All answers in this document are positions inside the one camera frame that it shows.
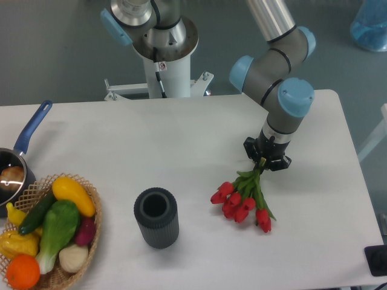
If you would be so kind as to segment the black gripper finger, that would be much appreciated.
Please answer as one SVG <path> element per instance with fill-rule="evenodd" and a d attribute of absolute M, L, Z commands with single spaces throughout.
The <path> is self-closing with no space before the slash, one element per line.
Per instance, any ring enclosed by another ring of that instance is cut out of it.
<path fill-rule="evenodd" d="M 286 155 L 281 156 L 279 159 L 266 159 L 264 168 L 272 172 L 284 170 L 289 168 L 292 160 Z"/>
<path fill-rule="evenodd" d="M 259 163 L 261 161 L 261 153 L 256 147 L 256 139 L 252 137 L 247 137 L 243 143 L 246 154 L 250 160 L 255 164 L 254 168 L 257 169 L 259 167 Z"/>

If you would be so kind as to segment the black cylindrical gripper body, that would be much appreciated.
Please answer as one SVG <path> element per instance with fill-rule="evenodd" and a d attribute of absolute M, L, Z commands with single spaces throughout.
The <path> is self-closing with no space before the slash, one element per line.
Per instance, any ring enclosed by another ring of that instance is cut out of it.
<path fill-rule="evenodd" d="M 260 135 L 255 140 L 255 148 L 259 158 L 265 158 L 267 161 L 277 161 L 283 159 L 285 150 L 288 147 L 287 143 L 277 143 L 274 136 L 267 138 L 265 135 Z"/>

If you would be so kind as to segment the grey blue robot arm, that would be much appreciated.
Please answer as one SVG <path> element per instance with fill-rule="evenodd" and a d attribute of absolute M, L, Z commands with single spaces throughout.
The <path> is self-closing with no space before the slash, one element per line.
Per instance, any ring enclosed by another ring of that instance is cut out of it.
<path fill-rule="evenodd" d="M 269 44 L 259 59 L 241 57 L 229 74 L 230 83 L 264 108 L 268 115 L 257 138 L 247 138 L 247 156 L 261 170 L 283 170 L 294 133 L 308 114 L 314 89 L 289 77 L 314 51 L 313 33 L 295 24 L 284 1 L 248 1 L 247 5 Z M 190 79 L 190 57 L 198 45 L 192 21 L 178 1 L 111 1 L 100 13 L 107 32 L 143 59 L 150 98 L 184 98 L 203 90 Z"/>

